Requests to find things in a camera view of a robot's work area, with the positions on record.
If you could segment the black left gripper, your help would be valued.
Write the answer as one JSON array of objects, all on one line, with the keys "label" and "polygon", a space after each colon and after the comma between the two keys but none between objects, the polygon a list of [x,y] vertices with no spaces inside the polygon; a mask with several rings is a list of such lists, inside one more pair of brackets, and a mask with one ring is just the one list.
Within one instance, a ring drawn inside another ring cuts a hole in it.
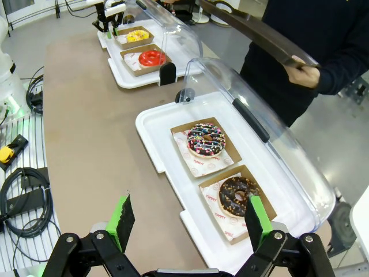
[{"label": "black left gripper", "polygon": [[115,15],[112,13],[112,8],[115,6],[115,1],[102,1],[96,4],[97,19],[92,25],[100,32],[105,33],[108,39],[112,38],[109,30],[109,22],[112,21],[113,35],[117,36],[118,27],[122,24],[124,12],[119,12]]}]

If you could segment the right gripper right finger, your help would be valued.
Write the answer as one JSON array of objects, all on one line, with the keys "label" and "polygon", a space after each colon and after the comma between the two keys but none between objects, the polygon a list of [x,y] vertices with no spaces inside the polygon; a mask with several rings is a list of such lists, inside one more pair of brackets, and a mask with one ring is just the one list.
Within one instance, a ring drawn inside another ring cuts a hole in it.
[{"label": "right gripper right finger", "polygon": [[272,227],[259,196],[252,196],[244,216],[253,254],[236,276],[270,276],[284,267],[290,276],[334,276],[334,270],[316,233],[295,238]]}]

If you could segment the person's left hand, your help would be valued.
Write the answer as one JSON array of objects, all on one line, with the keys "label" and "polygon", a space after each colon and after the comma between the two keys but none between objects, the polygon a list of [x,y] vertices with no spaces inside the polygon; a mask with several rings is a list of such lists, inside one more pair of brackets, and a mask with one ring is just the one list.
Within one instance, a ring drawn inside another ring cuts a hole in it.
[{"label": "person's left hand", "polygon": [[318,86],[321,76],[319,69],[311,66],[293,68],[291,66],[284,65],[283,67],[291,83],[311,89],[314,89]]}]

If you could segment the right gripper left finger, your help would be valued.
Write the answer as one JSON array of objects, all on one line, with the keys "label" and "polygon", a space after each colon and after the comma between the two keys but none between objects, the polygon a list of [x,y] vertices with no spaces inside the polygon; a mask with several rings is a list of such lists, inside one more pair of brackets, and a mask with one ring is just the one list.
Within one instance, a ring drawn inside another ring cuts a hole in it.
[{"label": "right gripper left finger", "polygon": [[130,195],[122,197],[106,227],[81,238],[62,234],[48,259],[43,276],[88,276],[93,267],[102,266],[109,276],[138,276],[125,255],[135,222]]}]

